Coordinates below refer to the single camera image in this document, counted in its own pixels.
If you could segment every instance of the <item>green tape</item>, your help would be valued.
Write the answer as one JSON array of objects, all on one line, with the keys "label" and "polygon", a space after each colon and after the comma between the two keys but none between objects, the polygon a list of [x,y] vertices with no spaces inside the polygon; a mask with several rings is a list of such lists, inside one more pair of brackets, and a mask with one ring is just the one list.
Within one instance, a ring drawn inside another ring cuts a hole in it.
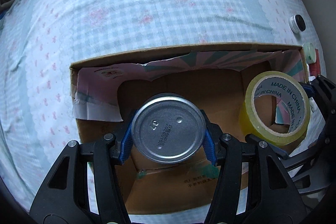
[{"label": "green tape", "polygon": [[137,178],[137,179],[142,179],[145,175],[147,175],[146,170],[141,170],[141,171],[137,174],[136,178]]},{"label": "green tape", "polygon": [[214,167],[213,165],[209,164],[200,168],[200,173],[205,175],[207,178],[210,179],[217,179],[219,176],[219,169]]}]

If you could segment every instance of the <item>red object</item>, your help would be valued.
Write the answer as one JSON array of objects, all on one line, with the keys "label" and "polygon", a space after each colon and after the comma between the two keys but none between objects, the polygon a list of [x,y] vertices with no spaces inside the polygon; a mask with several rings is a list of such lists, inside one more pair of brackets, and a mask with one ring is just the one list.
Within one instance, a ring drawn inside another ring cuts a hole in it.
[{"label": "red object", "polygon": [[313,64],[309,64],[309,71],[310,76],[315,76],[321,74],[321,65],[320,65],[320,56],[319,56],[319,50],[315,49],[316,51],[316,62]]}]

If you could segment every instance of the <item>small jar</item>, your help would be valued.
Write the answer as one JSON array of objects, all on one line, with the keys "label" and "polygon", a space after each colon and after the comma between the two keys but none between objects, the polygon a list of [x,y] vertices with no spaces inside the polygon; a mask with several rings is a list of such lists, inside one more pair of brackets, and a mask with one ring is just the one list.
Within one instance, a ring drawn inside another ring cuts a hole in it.
[{"label": "small jar", "polygon": [[316,62],[316,51],[312,43],[303,44],[304,56],[308,64],[313,64]]},{"label": "small jar", "polygon": [[300,15],[292,16],[289,19],[289,26],[291,27],[293,33],[300,33],[306,29],[306,23]]}]

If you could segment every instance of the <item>black gripper frame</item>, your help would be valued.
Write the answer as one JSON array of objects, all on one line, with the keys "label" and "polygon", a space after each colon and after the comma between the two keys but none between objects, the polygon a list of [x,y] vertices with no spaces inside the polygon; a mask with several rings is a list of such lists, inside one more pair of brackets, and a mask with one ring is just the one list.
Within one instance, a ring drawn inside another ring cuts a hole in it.
[{"label": "black gripper frame", "polygon": [[[315,99],[326,123],[315,145],[293,157],[252,134],[246,136],[246,143],[223,134],[202,111],[207,125],[203,143],[207,159],[214,166],[221,166],[205,224],[298,224],[307,215],[300,194],[317,192],[334,181],[335,84],[318,76],[301,85]],[[128,137],[133,116],[134,112],[119,130],[110,134],[112,138],[66,145],[31,206],[30,215],[38,224],[131,223],[114,166],[122,165],[129,156],[125,151],[129,152],[132,146]],[[93,162],[99,215],[89,208],[88,162]],[[236,215],[242,162],[249,165],[247,203],[246,211]],[[288,171],[299,166],[301,170],[290,178]]]}]

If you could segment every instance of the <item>metal screw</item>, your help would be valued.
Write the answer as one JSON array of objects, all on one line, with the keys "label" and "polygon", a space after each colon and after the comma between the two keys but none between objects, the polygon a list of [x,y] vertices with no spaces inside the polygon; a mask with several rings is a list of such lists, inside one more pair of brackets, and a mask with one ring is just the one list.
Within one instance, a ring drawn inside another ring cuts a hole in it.
[{"label": "metal screw", "polygon": [[265,148],[265,147],[268,146],[268,144],[265,141],[260,141],[259,146],[262,147],[262,148]]},{"label": "metal screw", "polygon": [[69,141],[68,142],[68,146],[70,146],[70,147],[74,147],[74,146],[76,146],[76,144],[77,144],[76,141]]},{"label": "metal screw", "polygon": [[113,138],[114,138],[114,135],[112,133],[107,133],[104,136],[104,139],[107,141],[112,140]]},{"label": "metal screw", "polygon": [[230,134],[226,134],[226,133],[222,135],[222,138],[223,138],[223,140],[226,140],[226,141],[229,141],[229,140],[232,139],[231,135]]}]

